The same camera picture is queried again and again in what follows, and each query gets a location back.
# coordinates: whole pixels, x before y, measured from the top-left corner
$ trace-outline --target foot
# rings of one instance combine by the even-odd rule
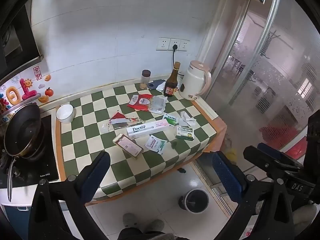
[[[132,213],[126,213],[122,217],[123,225],[126,228],[136,228],[138,225],[137,217]]]
[[[150,231],[162,232],[163,229],[164,229],[164,222],[160,219],[156,219],[153,222],[151,222],[149,225],[147,225],[145,231],[146,232],[150,232]]]

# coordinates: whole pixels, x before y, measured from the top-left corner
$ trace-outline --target glass jar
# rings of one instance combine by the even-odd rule
[[[141,81],[140,81],[140,89],[147,89],[148,88],[150,75],[151,75],[150,70],[145,69],[142,71]]]

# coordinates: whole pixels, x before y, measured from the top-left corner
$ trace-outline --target bowl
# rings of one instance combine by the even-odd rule
[[[56,112],[56,117],[62,123],[71,123],[75,117],[75,110],[71,104],[62,105]]]

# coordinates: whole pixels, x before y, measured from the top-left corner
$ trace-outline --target tiled wall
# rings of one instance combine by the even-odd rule
[[[191,41],[176,52],[181,71],[196,58],[219,0],[32,0],[31,25],[44,60],[17,78],[32,79],[41,95],[53,99],[122,80],[172,70],[172,52],[156,51],[158,37]],[[52,76],[49,82],[44,77]],[[12,82],[5,84],[8,88]],[[0,93],[5,94],[3,86]]]

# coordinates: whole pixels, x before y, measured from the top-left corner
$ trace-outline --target electric kettle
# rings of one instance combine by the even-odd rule
[[[196,100],[211,84],[210,68],[200,61],[192,60],[185,73],[179,94],[187,100]]]

